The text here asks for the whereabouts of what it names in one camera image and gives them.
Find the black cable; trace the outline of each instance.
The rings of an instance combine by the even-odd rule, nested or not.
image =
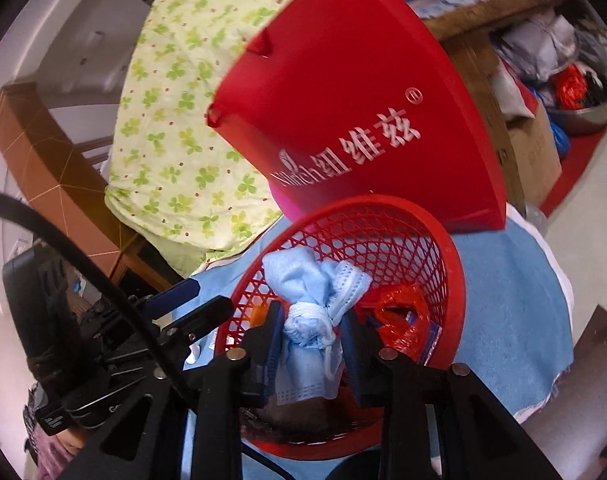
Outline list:
[[[144,320],[130,304],[126,295],[108,279],[106,274],[79,247],[37,211],[2,193],[0,193],[0,218],[33,232],[81,272],[116,307],[119,314],[130,323],[133,330],[148,347],[152,357],[166,374],[172,387],[188,407],[197,413],[197,399],[181,376],[181,372],[170,361],[155,336],[149,332]]]
[[[269,458],[263,456],[259,451],[252,449],[245,442],[242,442],[242,453],[244,453],[244,455],[249,456],[255,462],[260,463],[264,467],[267,467],[273,473],[277,473],[281,478],[284,478],[285,480],[295,480],[295,477],[292,476],[288,471],[272,462],[272,460],[270,460]]]

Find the tiled floor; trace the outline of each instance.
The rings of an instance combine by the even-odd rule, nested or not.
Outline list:
[[[607,135],[584,176],[551,216],[546,240],[573,286],[577,341],[597,304],[607,310]]]

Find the crumpled face mask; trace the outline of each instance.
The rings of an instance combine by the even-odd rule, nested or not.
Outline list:
[[[270,288],[291,303],[275,380],[277,403],[334,399],[343,353],[333,328],[365,294],[372,278],[348,261],[320,262],[308,247],[266,254],[263,267]]]

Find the metal bowl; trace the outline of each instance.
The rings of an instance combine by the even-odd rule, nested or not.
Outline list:
[[[607,79],[601,78],[607,85]],[[557,110],[546,108],[550,120],[558,124],[569,136],[590,135],[607,126],[607,100],[605,103],[583,110]]]

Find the silver screw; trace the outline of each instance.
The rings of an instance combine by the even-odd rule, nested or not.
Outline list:
[[[157,379],[165,379],[166,378],[166,374],[165,374],[165,372],[162,370],[162,368],[160,366],[156,366],[154,368],[154,372],[152,372],[152,375],[154,375]]]
[[[394,361],[397,359],[399,352],[397,352],[394,348],[382,348],[379,350],[379,357],[384,361]]]
[[[455,363],[452,367],[453,374],[459,377],[466,377],[470,374],[470,367],[464,363]]]
[[[239,361],[246,356],[246,351],[243,348],[231,348],[228,352],[226,352],[226,357],[230,361]]]

